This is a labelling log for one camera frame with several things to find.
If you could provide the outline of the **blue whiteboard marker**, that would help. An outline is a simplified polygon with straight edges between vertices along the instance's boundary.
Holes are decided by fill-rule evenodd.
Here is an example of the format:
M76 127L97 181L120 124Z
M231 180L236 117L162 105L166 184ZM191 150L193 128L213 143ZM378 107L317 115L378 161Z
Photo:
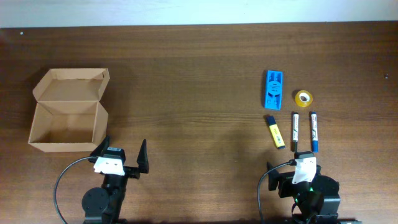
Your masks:
M312 151L318 152L318 121L316 112L311 112L311 128L312 128Z

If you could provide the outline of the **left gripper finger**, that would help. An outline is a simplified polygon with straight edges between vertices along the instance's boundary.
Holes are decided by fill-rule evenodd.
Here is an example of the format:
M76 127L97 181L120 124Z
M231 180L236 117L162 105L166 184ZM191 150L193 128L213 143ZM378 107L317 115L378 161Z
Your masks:
M137 157L137 164L140 173L149 173L149 160L147 156L147 141L144 139L141 144L139 155Z
M100 145L91 152L90 157L100 157L102 153L107 150L110 144L110 136L106 135Z

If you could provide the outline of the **blue plastic case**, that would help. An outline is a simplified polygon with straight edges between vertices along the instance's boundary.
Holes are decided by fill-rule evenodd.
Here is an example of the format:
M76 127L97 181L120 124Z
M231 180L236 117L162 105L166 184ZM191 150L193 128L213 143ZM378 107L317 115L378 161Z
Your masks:
M266 72L264 107L269 110L280 110L283 96L283 72L268 70Z

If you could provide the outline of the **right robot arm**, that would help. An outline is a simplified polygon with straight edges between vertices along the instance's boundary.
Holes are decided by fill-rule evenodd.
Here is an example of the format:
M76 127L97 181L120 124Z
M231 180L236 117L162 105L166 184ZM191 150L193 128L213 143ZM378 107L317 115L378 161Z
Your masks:
M321 166L312 152L295 152L294 158L273 166L267 163L268 190L278 191L280 198L294 200L293 223L337 223L340 184L320 173Z

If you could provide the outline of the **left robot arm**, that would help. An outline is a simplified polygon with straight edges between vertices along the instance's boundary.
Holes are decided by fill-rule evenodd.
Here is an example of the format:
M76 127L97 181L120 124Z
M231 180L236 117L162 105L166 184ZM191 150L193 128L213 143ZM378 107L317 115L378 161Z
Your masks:
M106 136L88 159L94 170L104 176L101 187L88 190L82 200L85 223L127 223L120 218L126 187L129 179L139 179L149 172L147 141L143 140L137 157L137 166L125 166L126 155L123 149L110 146Z

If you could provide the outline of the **brown cardboard box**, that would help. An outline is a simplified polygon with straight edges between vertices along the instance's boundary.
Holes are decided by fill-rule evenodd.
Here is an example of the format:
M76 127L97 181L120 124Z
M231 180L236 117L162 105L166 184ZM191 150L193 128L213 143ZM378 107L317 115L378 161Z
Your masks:
M36 107L28 144L43 152L93 151L106 135L108 112L100 100L106 68L53 68L32 93Z

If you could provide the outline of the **yellow tape roll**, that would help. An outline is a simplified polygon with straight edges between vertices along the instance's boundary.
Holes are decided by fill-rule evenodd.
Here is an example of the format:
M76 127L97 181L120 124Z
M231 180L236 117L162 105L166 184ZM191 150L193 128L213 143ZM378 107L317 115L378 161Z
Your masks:
M306 90L300 90L295 95L295 102L299 107L306 108L312 104L313 96Z

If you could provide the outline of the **black whiteboard marker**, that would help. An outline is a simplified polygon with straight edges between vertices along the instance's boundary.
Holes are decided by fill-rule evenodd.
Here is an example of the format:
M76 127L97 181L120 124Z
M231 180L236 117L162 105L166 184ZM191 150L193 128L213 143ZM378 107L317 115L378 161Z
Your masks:
M293 140L293 150L297 152L298 140L299 140L299 114L293 113L292 115L292 140Z

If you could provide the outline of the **yellow highlighter pen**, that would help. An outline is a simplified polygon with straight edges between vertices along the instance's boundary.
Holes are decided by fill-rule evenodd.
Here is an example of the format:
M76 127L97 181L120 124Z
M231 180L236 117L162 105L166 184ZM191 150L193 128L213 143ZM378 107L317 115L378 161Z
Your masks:
M272 135L272 138L274 140L276 148L284 149L285 148L285 143L284 143L282 135L281 135L281 133L279 131L279 127L278 127L274 117L273 116L268 116L266 118L266 121L267 121L268 127L270 129L270 132L271 132L271 135Z

